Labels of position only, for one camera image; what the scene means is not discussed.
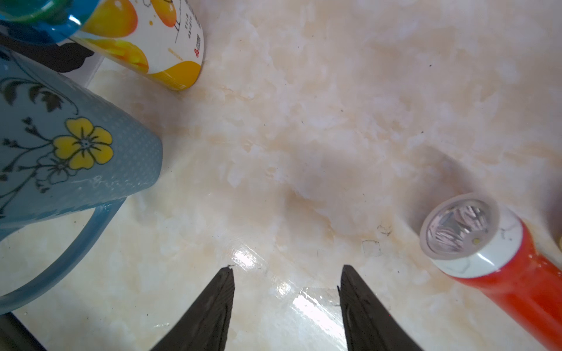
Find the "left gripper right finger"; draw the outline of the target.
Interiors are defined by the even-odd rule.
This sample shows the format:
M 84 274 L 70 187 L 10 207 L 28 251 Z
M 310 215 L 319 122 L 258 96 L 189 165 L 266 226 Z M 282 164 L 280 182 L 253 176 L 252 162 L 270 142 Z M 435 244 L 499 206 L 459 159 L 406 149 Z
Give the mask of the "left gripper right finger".
M 353 266 L 343 266 L 338 292 L 349 350 L 422 350 L 389 314 Z

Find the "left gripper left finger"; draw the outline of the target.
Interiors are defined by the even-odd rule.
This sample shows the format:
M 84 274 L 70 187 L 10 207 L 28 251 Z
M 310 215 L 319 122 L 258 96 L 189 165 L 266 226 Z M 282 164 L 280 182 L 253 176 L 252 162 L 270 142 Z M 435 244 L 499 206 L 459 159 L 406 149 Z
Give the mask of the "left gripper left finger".
M 217 272 L 178 323 L 152 349 L 224 350 L 234 292 L 234 272 L 227 266 Z

